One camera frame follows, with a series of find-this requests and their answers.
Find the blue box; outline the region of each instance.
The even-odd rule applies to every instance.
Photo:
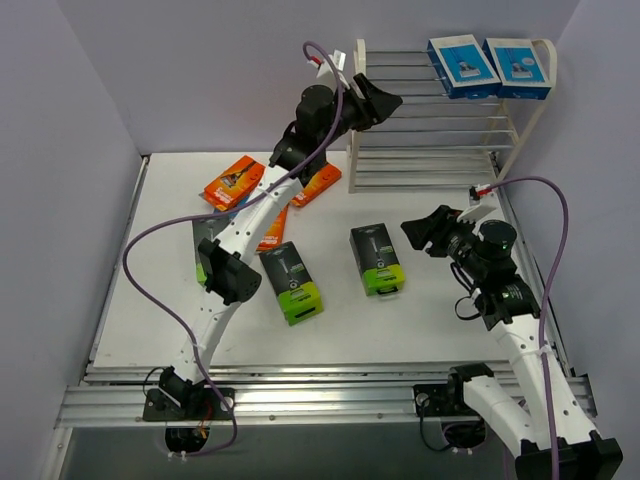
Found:
[[[544,100],[551,82],[540,64],[531,40],[522,38],[487,38],[482,49],[500,76],[500,98]]]
[[[485,98],[500,88],[500,78],[473,35],[432,38],[427,55],[449,98]]]

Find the black and green box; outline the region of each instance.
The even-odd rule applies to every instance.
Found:
[[[351,248],[367,295],[395,293],[405,276],[384,223],[351,229]]]
[[[260,254],[278,303],[289,325],[322,312],[322,298],[293,242]]]

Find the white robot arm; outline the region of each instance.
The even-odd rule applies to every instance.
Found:
[[[302,93],[296,119],[276,145],[247,207],[213,242],[204,239],[198,246],[207,293],[200,318],[192,329],[195,341],[192,343],[191,337],[187,339],[173,365],[162,371],[159,389],[149,391],[147,406],[151,405],[156,412],[171,411],[173,419],[201,418],[199,412],[210,397],[202,368],[210,365],[235,311],[260,286],[261,276],[249,264],[267,229],[326,164],[326,145],[349,130],[363,131],[384,122],[402,104],[402,98],[378,89],[363,74],[356,75],[353,84],[347,84],[339,73],[344,54],[336,51],[330,57],[338,65],[337,75],[327,62],[311,57],[318,69],[317,83]],[[336,79],[341,88],[336,88]],[[143,419],[163,418],[168,417],[149,413],[145,408]]]
[[[551,438],[541,358],[547,353],[560,478],[611,479],[622,453],[615,439],[601,438],[583,412],[546,339],[540,348],[540,308],[511,259],[515,230],[489,220],[474,233],[476,222],[498,207],[495,193],[487,187],[470,189],[471,206],[464,211],[441,205],[426,218],[404,222],[402,229],[414,249],[450,257],[452,269],[470,277],[469,294],[478,316],[509,360],[528,412],[503,390],[485,364],[453,368],[447,400],[475,411],[496,432],[516,459],[520,480],[550,479]]]

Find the white shelf rack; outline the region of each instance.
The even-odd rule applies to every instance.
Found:
[[[357,40],[356,73],[404,104],[384,124],[351,134],[349,193],[466,188],[504,178],[555,90],[555,47],[546,39],[533,44],[548,64],[552,89],[545,100],[451,100],[426,51],[367,51]]]

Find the cardboard box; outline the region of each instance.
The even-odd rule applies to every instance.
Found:
[[[498,97],[536,100],[547,98],[551,82],[531,40],[487,38],[482,49],[502,81]]]
[[[449,98],[495,95],[500,78],[473,35],[432,38],[427,54]]]
[[[402,290],[404,271],[384,223],[352,228],[349,240],[367,296]]]
[[[282,211],[276,217],[276,220],[267,230],[267,233],[262,237],[262,241],[258,245],[258,251],[262,252],[271,248],[277,247],[282,243],[284,238],[284,225],[287,222],[287,212],[289,211],[289,205],[284,207]]]
[[[324,310],[320,292],[293,242],[261,253],[260,261],[289,325],[300,323]]]
[[[299,208],[304,207],[327,188],[340,180],[341,177],[342,172],[340,169],[330,163],[327,163],[313,176],[302,192],[291,200],[291,203]]]
[[[264,165],[245,155],[204,189],[204,199],[216,209],[235,207],[260,183]]]

